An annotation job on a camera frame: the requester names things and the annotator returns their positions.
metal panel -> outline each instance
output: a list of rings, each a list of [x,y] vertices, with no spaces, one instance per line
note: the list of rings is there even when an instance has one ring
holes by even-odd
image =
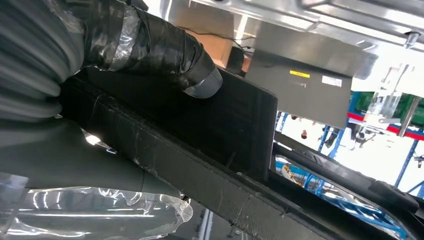
[[[424,56],[422,36],[411,50],[403,47],[408,37],[405,33],[423,31],[424,3],[420,0],[193,1],[336,39],[383,57],[386,65],[400,62],[423,65],[419,60]]]
[[[366,79],[377,56],[342,41],[263,22],[256,51],[279,55],[350,77]]]
[[[294,75],[291,71],[306,73],[309,77]],[[324,83],[324,76],[336,78],[341,85]],[[280,111],[339,129],[346,127],[350,77],[257,51],[246,79],[273,92]]]

white label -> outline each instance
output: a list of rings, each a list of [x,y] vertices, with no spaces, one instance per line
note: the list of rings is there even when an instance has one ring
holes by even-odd
[[[328,84],[328,85],[333,85],[336,87],[341,88],[342,87],[342,80],[338,79],[338,78],[334,78],[334,77],[330,77],[330,76],[322,76],[322,83],[323,84]]]

silver duct tape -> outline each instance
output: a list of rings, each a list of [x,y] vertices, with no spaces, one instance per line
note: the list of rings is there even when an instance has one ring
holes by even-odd
[[[119,44],[116,48],[112,64],[109,67],[110,71],[120,70],[127,63],[136,42],[140,22],[141,20],[137,11],[132,6],[125,4]]]

black cable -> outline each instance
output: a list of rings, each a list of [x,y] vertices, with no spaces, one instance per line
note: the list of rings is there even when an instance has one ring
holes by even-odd
[[[243,54],[246,57],[248,57],[248,58],[252,57],[251,54],[253,54],[253,52],[244,50],[245,48],[251,49],[252,47],[251,46],[242,46],[237,41],[255,39],[255,37],[253,37],[253,36],[248,36],[248,37],[244,37],[244,38],[241,38],[241,39],[235,39],[235,38],[232,38],[232,37],[222,36],[222,35],[219,35],[219,34],[216,34],[216,33],[213,33],[213,32],[202,32],[202,33],[200,33],[200,32],[194,31],[193,29],[190,29],[190,28],[187,28],[187,27],[182,27],[182,26],[177,26],[177,27],[180,28],[180,29],[191,31],[191,32],[193,32],[197,35],[210,35],[210,36],[215,36],[215,37],[222,38],[222,39],[231,40],[243,51]]]

gray flexible hose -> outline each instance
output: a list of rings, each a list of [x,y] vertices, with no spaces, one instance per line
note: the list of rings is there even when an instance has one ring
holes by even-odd
[[[81,52],[78,51],[78,46],[74,45],[65,26],[55,20],[53,14],[40,14],[40,12],[45,12],[43,7],[46,8],[46,6],[37,4],[35,1],[27,1],[22,4],[20,1],[9,0],[8,3],[25,15],[31,23],[40,27],[44,36],[51,39],[63,51],[68,60],[70,73],[75,73],[80,69],[78,61],[81,59]]]
[[[61,111],[52,97],[60,94],[59,84],[81,68],[84,39],[83,31],[70,32],[62,22],[68,13],[55,14],[55,3],[1,3],[0,119],[37,122]]]

